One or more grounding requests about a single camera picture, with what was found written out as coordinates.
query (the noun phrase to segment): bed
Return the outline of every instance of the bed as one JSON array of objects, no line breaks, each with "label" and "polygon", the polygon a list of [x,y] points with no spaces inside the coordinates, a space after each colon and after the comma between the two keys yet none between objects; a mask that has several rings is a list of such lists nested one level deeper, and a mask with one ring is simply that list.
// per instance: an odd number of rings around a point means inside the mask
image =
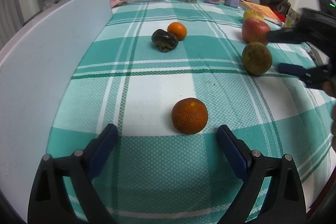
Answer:
[{"label": "bed", "polygon": [[[167,0],[112,12],[71,78],[47,152],[69,155],[114,123],[120,141],[93,185],[118,223],[217,223],[242,184],[216,143],[216,128],[227,124],[264,155],[293,156],[308,210],[336,164],[333,99],[274,67],[262,77],[248,75],[241,8]],[[151,35],[175,21],[188,35],[162,53]],[[314,66],[306,44],[268,48],[274,64]],[[174,130],[170,118],[174,104],[188,97],[209,112],[204,130],[191,136]],[[85,219],[67,183],[76,214]],[[258,215],[268,184],[265,179],[248,220]]]}]

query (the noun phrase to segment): tangerine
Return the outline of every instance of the tangerine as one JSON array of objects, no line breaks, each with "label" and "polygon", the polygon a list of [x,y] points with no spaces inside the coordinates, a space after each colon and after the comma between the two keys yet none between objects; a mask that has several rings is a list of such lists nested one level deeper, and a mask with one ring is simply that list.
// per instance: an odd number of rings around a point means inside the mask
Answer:
[{"label": "tangerine", "polygon": [[171,23],[167,28],[167,32],[175,35],[178,40],[183,40],[187,36],[187,29],[182,23],[179,22]]},{"label": "tangerine", "polygon": [[171,112],[174,127],[184,134],[200,132],[208,122],[208,110],[205,104],[196,98],[178,101]]}]

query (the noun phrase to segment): metal screw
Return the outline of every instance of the metal screw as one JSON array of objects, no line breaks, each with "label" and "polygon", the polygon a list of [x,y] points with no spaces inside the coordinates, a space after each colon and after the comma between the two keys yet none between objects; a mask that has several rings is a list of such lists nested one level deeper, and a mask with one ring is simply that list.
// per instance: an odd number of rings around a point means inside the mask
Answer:
[{"label": "metal screw", "polygon": [[260,157],[261,153],[258,150],[253,150],[252,155],[255,156],[255,157]]},{"label": "metal screw", "polygon": [[79,156],[83,155],[83,150],[82,150],[82,149],[78,149],[78,150],[76,150],[76,151],[74,152],[74,155],[75,155],[76,157],[79,157]]},{"label": "metal screw", "polygon": [[285,154],[285,159],[286,160],[292,160],[292,156],[290,154]]},{"label": "metal screw", "polygon": [[42,159],[43,160],[48,160],[48,159],[50,159],[50,155],[49,154],[44,154]]}]

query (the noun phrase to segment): human hand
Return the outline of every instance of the human hand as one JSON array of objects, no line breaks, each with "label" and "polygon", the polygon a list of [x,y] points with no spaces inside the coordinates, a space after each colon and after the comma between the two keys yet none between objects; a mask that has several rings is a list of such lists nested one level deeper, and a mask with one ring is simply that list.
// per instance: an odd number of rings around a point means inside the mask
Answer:
[{"label": "human hand", "polygon": [[[322,88],[327,95],[335,98],[336,94],[334,94],[333,86],[330,82],[324,82]],[[331,125],[331,133],[334,135],[331,146],[336,151],[336,105],[334,105],[331,111],[331,118],[333,120],[333,124]]]}]

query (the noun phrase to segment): apple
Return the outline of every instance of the apple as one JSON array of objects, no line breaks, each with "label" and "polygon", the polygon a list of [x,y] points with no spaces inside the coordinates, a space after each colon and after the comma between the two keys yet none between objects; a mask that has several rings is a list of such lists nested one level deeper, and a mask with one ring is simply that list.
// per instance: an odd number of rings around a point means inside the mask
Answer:
[{"label": "apple", "polygon": [[264,16],[260,12],[251,9],[244,12],[243,20],[245,21],[248,18],[256,18],[265,21]]},{"label": "apple", "polygon": [[241,34],[246,43],[260,42],[267,45],[266,33],[270,30],[271,28],[265,22],[255,18],[248,18],[243,23]]}]

